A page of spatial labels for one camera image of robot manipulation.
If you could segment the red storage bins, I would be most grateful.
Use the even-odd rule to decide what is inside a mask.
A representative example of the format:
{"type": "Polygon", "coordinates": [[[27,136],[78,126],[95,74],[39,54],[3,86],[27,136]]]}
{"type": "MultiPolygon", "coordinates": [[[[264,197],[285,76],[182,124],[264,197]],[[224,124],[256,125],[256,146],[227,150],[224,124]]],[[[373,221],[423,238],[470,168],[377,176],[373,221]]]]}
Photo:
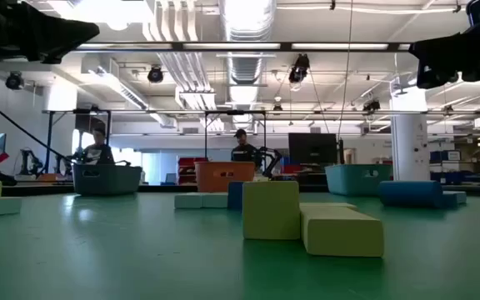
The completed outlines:
{"type": "Polygon", "coordinates": [[[197,183],[195,163],[207,161],[206,157],[180,157],[177,161],[177,184],[195,185],[197,183]]]}

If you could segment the orange plastic bin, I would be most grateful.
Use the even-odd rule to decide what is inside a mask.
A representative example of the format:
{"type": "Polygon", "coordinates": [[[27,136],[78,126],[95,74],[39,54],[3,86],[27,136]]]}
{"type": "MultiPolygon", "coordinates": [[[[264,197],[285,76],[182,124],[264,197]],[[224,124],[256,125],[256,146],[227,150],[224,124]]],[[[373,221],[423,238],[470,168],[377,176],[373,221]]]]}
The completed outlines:
{"type": "Polygon", "coordinates": [[[225,193],[230,182],[251,182],[253,162],[195,162],[197,190],[200,193],[225,193]]]}

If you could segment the blue storage bins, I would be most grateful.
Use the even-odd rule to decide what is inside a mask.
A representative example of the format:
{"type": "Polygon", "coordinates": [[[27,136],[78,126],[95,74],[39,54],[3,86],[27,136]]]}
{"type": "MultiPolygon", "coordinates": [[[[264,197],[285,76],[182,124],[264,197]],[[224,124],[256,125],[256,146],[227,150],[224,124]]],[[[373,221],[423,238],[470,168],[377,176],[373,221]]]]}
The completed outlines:
{"type": "Polygon", "coordinates": [[[461,153],[458,150],[441,150],[430,152],[431,163],[459,162],[461,153]]]}

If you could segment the silver ceiling air duct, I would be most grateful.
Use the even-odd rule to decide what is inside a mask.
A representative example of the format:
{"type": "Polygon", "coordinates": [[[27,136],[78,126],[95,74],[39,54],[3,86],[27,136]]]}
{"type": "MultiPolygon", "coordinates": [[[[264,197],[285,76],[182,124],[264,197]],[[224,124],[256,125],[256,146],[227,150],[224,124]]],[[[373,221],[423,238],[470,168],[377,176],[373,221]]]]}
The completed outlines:
{"type": "MultiPolygon", "coordinates": [[[[224,38],[228,42],[270,40],[277,0],[219,0],[224,38]]],[[[258,97],[264,59],[260,52],[227,55],[228,96],[232,107],[251,110],[258,97]]]]}

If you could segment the black table frame rail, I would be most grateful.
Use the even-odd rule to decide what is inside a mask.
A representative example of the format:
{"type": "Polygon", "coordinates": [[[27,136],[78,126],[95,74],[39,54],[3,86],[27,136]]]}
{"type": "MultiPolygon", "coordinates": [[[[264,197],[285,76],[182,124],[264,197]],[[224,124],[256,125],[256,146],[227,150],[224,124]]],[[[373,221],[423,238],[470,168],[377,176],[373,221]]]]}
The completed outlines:
{"type": "MultiPolygon", "coordinates": [[[[446,191],[465,192],[470,196],[480,197],[480,186],[472,185],[443,185],[446,191]]],[[[318,185],[300,186],[301,193],[325,193],[328,188],[318,185]]],[[[195,186],[140,186],[139,193],[190,193],[196,192],[195,186]]],[[[47,185],[47,186],[15,186],[3,187],[2,195],[5,197],[28,197],[53,194],[74,193],[73,186],[70,185],[47,185]]]]}

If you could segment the black overhead frame bar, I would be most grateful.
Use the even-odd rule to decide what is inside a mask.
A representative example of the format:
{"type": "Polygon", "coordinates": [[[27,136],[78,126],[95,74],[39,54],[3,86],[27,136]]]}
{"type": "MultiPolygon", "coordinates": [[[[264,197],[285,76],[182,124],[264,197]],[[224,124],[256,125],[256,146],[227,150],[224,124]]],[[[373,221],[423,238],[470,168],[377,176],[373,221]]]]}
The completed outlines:
{"type": "Polygon", "coordinates": [[[76,53],[405,53],[409,42],[88,42],[76,53]]]}

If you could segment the black computer monitor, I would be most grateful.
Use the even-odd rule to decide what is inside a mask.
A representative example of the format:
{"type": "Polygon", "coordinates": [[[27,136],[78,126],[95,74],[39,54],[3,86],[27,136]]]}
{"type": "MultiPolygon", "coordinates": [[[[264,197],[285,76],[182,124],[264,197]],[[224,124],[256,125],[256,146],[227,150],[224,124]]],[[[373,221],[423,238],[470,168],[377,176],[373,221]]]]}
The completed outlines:
{"type": "Polygon", "coordinates": [[[338,162],[338,142],[335,134],[290,132],[288,149],[293,163],[323,165],[338,162]]]}

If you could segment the grey plastic bin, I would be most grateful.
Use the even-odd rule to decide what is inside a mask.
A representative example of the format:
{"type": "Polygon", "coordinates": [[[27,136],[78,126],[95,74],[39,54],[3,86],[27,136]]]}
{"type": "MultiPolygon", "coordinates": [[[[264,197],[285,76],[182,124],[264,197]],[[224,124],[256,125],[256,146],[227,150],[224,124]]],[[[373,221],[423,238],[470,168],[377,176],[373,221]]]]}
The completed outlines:
{"type": "Polygon", "coordinates": [[[141,167],[122,165],[72,166],[74,191],[81,196],[115,196],[135,193],[140,185],[141,167]]]}

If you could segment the person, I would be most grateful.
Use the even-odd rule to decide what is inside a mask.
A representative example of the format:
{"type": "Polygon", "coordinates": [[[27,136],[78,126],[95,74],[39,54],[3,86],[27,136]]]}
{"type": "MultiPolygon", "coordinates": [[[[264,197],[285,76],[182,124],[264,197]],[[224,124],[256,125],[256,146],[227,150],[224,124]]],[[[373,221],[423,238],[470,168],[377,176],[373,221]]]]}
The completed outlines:
{"type": "Polygon", "coordinates": [[[257,167],[261,165],[259,151],[248,143],[247,133],[244,129],[238,129],[234,135],[237,146],[231,152],[231,160],[234,162],[253,162],[257,167]]]}
{"type": "Polygon", "coordinates": [[[114,165],[113,152],[106,144],[106,132],[101,127],[92,130],[94,143],[82,150],[80,161],[83,164],[114,165]]]}

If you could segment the long yellow-green block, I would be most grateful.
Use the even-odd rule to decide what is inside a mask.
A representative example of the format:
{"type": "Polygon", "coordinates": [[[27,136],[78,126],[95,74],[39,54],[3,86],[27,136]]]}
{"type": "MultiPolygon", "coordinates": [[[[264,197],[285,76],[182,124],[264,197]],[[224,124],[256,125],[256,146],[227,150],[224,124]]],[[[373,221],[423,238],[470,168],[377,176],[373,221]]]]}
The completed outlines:
{"type": "Polygon", "coordinates": [[[383,223],[345,206],[300,207],[302,241],[314,256],[380,258],[383,223]]]}

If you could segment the blue cylinder block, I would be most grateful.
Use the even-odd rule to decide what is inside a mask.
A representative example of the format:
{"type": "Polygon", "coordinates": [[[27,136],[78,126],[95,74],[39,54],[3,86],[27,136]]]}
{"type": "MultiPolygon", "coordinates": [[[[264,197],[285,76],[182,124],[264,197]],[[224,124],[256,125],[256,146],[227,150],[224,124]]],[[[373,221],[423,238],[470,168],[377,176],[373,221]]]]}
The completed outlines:
{"type": "Polygon", "coordinates": [[[436,181],[383,181],[378,196],[389,207],[443,208],[443,189],[436,181]]]}

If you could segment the black metal station frame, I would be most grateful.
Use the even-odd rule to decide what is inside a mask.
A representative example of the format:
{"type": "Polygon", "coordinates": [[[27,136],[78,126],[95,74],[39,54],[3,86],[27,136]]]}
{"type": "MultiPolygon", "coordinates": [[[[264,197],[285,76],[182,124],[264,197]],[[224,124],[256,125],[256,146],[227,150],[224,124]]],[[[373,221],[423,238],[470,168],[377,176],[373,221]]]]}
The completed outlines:
{"type": "Polygon", "coordinates": [[[113,113],[110,110],[91,108],[74,108],[71,110],[44,110],[47,114],[47,144],[43,171],[54,173],[56,156],[79,154],[91,145],[93,129],[103,128],[106,143],[112,125],[113,113]]]}
{"type": "Polygon", "coordinates": [[[228,116],[241,116],[241,115],[261,115],[262,116],[262,126],[263,126],[263,146],[267,146],[267,115],[268,113],[265,110],[240,110],[240,109],[228,109],[228,110],[204,110],[204,157],[208,158],[208,116],[215,115],[219,117],[220,115],[228,116]]]}

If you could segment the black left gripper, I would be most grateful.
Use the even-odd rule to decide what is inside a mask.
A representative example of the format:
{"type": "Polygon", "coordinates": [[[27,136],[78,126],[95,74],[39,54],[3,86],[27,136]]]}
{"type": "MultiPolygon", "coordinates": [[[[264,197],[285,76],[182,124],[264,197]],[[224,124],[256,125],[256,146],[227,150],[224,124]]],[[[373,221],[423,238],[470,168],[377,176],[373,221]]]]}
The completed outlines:
{"type": "Polygon", "coordinates": [[[66,54],[99,33],[98,25],[93,22],[53,17],[27,2],[0,0],[0,60],[26,58],[60,64],[66,54]]]}

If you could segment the white round pillar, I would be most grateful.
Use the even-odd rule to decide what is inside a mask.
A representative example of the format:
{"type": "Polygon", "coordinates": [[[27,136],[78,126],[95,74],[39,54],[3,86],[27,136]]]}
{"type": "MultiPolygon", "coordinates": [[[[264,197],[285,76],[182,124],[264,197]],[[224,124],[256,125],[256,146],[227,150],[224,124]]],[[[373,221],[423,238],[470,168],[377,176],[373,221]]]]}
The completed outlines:
{"type": "Polygon", "coordinates": [[[428,181],[428,107],[425,91],[417,87],[394,91],[390,110],[394,179],[428,181]]]}

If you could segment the square yellow-green block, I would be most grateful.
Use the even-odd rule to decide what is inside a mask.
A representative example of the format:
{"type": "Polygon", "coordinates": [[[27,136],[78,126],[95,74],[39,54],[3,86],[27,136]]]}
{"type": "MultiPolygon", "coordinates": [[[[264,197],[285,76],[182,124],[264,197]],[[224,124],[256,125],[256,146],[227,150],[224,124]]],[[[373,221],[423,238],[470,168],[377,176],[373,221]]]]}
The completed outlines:
{"type": "Polygon", "coordinates": [[[298,183],[245,182],[242,228],[245,239],[298,240],[301,231],[298,183]]]}

